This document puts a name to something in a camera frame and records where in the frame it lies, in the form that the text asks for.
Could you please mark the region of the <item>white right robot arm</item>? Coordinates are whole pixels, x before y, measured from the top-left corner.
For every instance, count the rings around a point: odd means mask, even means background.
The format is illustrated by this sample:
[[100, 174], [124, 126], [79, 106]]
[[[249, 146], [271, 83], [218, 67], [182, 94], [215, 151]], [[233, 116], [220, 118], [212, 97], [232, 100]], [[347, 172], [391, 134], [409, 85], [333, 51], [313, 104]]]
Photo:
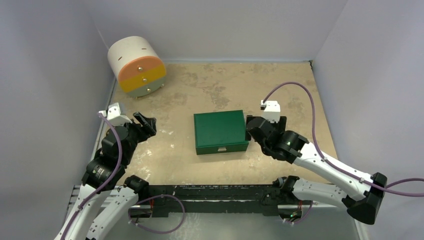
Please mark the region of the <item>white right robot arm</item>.
[[285, 129], [286, 119], [282, 116], [279, 123], [271, 123], [263, 117], [248, 115], [246, 139], [258, 143], [264, 155], [312, 171], [328, 182], [288, 176], [281, 186], [282, 200], [288, 204], [311, 200], [336, 206], [361, 223], [375, 224], [388, 178], [380, 172], [362, 172], [326, 153], [318, 153], [306, 137]]

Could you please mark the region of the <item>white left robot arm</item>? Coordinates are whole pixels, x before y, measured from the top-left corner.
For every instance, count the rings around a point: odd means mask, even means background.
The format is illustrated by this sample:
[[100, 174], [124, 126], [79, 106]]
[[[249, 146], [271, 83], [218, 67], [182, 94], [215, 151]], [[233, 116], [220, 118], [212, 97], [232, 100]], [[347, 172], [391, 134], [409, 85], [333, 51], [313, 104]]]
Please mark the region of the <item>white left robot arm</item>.
[[86, 166], [77, 199], [55, 237], [57, 240], [99, 240], [131, 202], [142, 205], [149, 199], [148, 182], [135, 177], [136, 186], [124, 185], [123, 189], [128, 192], [120, 193], [115, 203], [101, 209], [125, 174], [138, 144], [157, 134], [156, 118], [140, 112], [128, 118], [120, 111], [107, 110], [99, 111], [97, 115], [109, 129]]

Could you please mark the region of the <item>green jewelry box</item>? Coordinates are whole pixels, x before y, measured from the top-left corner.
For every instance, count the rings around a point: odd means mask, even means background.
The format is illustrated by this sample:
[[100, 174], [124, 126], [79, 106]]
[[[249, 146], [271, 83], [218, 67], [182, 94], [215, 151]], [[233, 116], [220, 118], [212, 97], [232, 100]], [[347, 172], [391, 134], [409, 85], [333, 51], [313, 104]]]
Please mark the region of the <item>green jewelry box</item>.
[[241, 109], [195, 113], [193, 123], [197, 155], [245, 152], [249, 146]]

